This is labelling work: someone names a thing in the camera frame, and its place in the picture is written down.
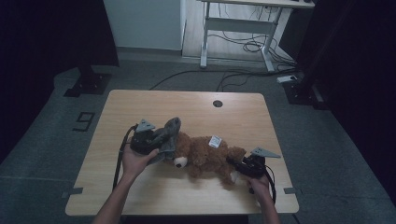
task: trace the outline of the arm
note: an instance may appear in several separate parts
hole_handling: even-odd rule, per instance
[[[247,185],[253,188],[257,201],[262,208],[263,223],[280,224],[279,216],[277,215],[274,202],[271,198],[267,177],[263,176],[260,179],[248,177]]]
[[[129,148],[129,144],[125,146],[122,156],[123,173],[120,182],[99,210],[93,220],[93,224],[119,222],[123,206],[125,205],[125,201],[128,196],[129,188],[146,168],[148,161],[154,158],[157,154],[158,149],[155,149],[147,156],[140,156]]]

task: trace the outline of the table top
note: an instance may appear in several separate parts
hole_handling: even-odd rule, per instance
[[[222,107],[213,102],[222,101]],[[66,206],[70,216],[94,216],[111,193],[118,150],[126,131],[141,119],[157,128],[173,117],[181,119],[181,131],[194,136],[217,135],[229,147],[250,152],[263,147],[282,156],[264,98],[258,93],[198,91],[112,91],[92,137]],[[283,156],[267,159],[275,173],[278,213],[296,213],[296,196]],[[186,169],[160,162],[146,168],[130,189],[124,215],[236,215],[258,214],[260,207],[248,193],[246,182],[221,184],[211,173],[193,179]]]
[[[254,6],[268,6],[268,7],[294,7],[294,8],[313,8],[315,4],[304,2],[304,0],[291,1],[291,0],[199,0],[201,2],[210,3],[228,3],[239,5],[254,5]]]

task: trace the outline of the brown teddy bear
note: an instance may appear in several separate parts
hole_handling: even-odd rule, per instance
[[[189,137],[179,132],[175,150],[174,165],[178,168],[188,167],[191,177],[199,177],[203,172],[219,174],[225,184],[234,184],[237,172],[226,158],[241,161],[246,151],[241,147],[228,147],[221,141],[218,148],[209,145],[211,137]]]

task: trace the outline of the black cable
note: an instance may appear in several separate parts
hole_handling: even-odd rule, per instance
[[[219,3],[219,17],[221,17],[220,3]]]
[[[126,141],[128,141],[128,136],[131,130],[134,130],[137,126],[132,126],[129,128],[129,130],[126,132],[124,138],[122,139],[122,144],[119,150],[119,156],[117,157],[117,166],[116,166],[116,172],[114,174],[114,180],[113,180],[113,189],[117,186],[117,183],[119,181],[119,175],[120,175],[120,167],[121,167],[121,162],[122,162],[122,155],[123,155],[123,150],[125,149]]]
[[[273,175],[273,180],[274,180],[274,183],[275,183],[274,171],[271,169],[271,167],[269,167],[269,166],[267,166],[267,165],[265,165],[265,167],[268,168],[268,169],[271,171],[271,173],[272,173],[272,175]]]
[[[271,19],[272,7],[270,7],[270,13],[268,13],[268,21]]]
[[[287,74],[287,73],[295,73],[298,72],[298,70],[292,68],[292,69],[285,69],[283,71],[278,71],[278,72],[274,72],[274,73],[254,73],[254,72],[250,72],[250,73],[237,73],[237,74],[231,74],[228,76],[223,76],[223,78],[221,79],[218,88],[216,89],[216,91],[219,91],[219,87],[222,86],[222,83],[230,77],[237,77],[237,76],[250,76],[250,77],[270,77],[270,76],[275,76],[275,75],[281,75],[281,74]],[[246,82],[244,82],[243,84],[234,84],[235,86],[242,86],[245,85]]]
[[[162,84],[163,82],[165,82],[166,80],[168,80],[168,79],[170,79],[170,78],[172,78],[172,77],[177,77],[177,76],[180,76],[180,75],[183,75],[183,74],[186,74],[186,73],[210,73],[210,72],[213,72],[213,73],[219,73],[219,72],[221,72],[221,73],[223,73],[224,71],[218,71],[218,70],[215,70],[215,71],[210,71],[210,70],[193,71],[193,70],[190,70],[190,71],[179,72],[179,73],[173,74],[172,76],[167,77],[167,78],[161,80],[160,82],[158,82],[157,84],[155,84],[153,87],[151,87],[151,88],[148,89],[148,90],[149,90],[149,91],[152,91],[154,88],[156,88],[157,86],[159,86],[160,84]]]
[[[259,21],[260,20],[260,18],[262,17],[262,11],[260,12],[260,16],[259,16],[259,18],[257,18],[257,20]]]
[[[251,15],[249,16],[249,19],[251,19],[251,17],[253,16],[253,14],[256,12],[257,7],[254,7],[254,11],[251,13]]]
[[[280,64],[278,64],[277,66],[276,66],[276,70],[277,71],[282,71],[279,67],[280,66],[287,66],[287,67],[292,67],[292,68],[294,68],[295,66],[293,66],[293,65],[289,65],[289,64],[285,64],[285,63],[280,63]]]
[[[224,37],[226,38],[226,39],[230,39],[230,40],[234,40],[234,41],[238,41],[238,40],[253,40],[254,38],[259,38],[259,37],[263,37],[263,36],[266,36],[266,35],[256,35],[256,36],[254,36],[254,37],[249,37],[249,38],[241,38],[241,39],[239,39],[239,38],[231,38],[231,37],[228,37],[226,34],[224,34]]]
[[[243,74],[245,74],[245,73],[251,73],[250,71],[248,71],[248,70],[246,70],[246,69],[232,69],[232,70],[229,70],[229,71],[227,71],[227,72],[234,72],[235,75],[238,75],[238,74],[239,74],[239,75],[243,75]],[[225,78],[227,72],[224,72],[224,74],[223,74],[223,76],[222,76],[222,78],[221,78],[221,82],[219,83],[218,87],[216,88],[216,91],[219,91],[219,86],[221,86],[221,91],[224,91],[224,86],[223,86],[222,80],[224,80],[224,78]]]
[[[272,8],[272,7],[270,7],[270,8]],[[270,13],[269,11],[267,11],[267,10],[265,10],[265,12],[266,13]],[[276,10],[275,11],[273,11],[273,12],[277,12],[277,8],[276,8]]]
[[[297,216],[295,214],[292,214],[292,216],[294,217],[294,220],[296,220],[297,224],[301,224],[300,221],[298,220]]]
[[[232,39],[232,38],[228,37],[224,32],[223,32],[223,34],[224,34],[224,36],[221,36],[221,35],[209,35],[209,36],[219,37],[219,38],[222,38],[222,39],[224,39],[226,41],[229,41],[229,42],[232,42],[232,43],[235,43],[235,44],[239,44],[239,45],[243,45],[243,50],[246,51],[246,52],[258,52],[258,51],[262,50],[262,48],[263,48],[263,46],[265,44],[265,41],[266,41],[266,37],[267,37],[266,35],[258,35],[258,36],[252,35],[251,38]],[[255,39],[257,37],[263,37],[263,36],[265,36],[264,42],[260,42],[260,41],[257,41]],[[238,42],[238,41],[236,41],[236,40],[249,40],[249,39],[251,39],[252,41],[248,41],[248,42]],[[277,43],[276,39],[273,38],[273,40],[276,42],[276,45],[275,45],[275,47],[273,49],[269,48],[269,53],[271,54],[271,56],[273,56],[274,61],[276,61],[278,63],[286,63],[286,64],[288,64],[290,66],[296,66],[297,63],[294,60],[282,57],[282,56],[280,56],[280,55],[278,55],[276,53],[276,47],[277,47],[278,43]]]
[[[275,189],[275,177],[273,176],[274,179],[271,178],[270,174],[268,174],[268,171],[265,169],[265,176],[267,176],[268,181],[270,182],[270,186],[271,186],[271,191],[273,192],[273,202],[274,204],[276,203],[276,189]]]
[[[227,12],[227,4],[224,4],[224,10],[225,10],[225,14],[228,16],[228,18],[230,18],[230,15],[228,15],[228,12]]]

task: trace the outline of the black bracket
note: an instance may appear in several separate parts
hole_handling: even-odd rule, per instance
[[[78,67],[80,77],[72,89],[68,89],[65,97],[79,97],[81,94],[102,95],[111,79],[110,74],[96,74],[90,65]]]
[[[289,104],[291,105],[312,105],[318,110],[327,110],[327,106],[318,91],[317,85],[312,85],[309,91],[305,90],[305,86],[297,82],[282,83]]]

